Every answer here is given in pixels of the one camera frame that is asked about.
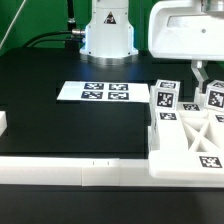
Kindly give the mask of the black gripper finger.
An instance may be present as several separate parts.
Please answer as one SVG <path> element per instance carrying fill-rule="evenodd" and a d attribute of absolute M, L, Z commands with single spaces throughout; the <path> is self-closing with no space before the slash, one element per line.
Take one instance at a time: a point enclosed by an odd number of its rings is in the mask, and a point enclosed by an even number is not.
<path fill-rule="evenodd" d="M 191 62 L 191 70 L 198 81 L 198 88 L 200 91 L 203 90 L 203 83 L 208 79 L 205 67 L 207 62 L 203 60 L 193 60 Z"/>

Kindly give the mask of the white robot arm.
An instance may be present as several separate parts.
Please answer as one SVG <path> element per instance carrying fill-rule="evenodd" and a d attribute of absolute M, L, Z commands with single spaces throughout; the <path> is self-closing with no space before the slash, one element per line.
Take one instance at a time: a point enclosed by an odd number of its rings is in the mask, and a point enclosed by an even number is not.
<path fill-rule="evenodd" d="M 199 88 L 208 61 L 224 61 L 224 0 L 161 0 L 151 10 L 148 48 L 155 58 L 185 59 Z"/>

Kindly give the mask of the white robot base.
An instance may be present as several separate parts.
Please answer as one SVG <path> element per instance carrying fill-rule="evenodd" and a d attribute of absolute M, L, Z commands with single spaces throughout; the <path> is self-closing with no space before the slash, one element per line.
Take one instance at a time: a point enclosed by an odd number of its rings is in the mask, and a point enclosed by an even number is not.
<path fill-rule="evenodd" d="M 129 0 L 92 0 L 92 18 L 85 28 L 82 60 L 100 65 L 134 62 L 134 28 L 128 19 Z"/>

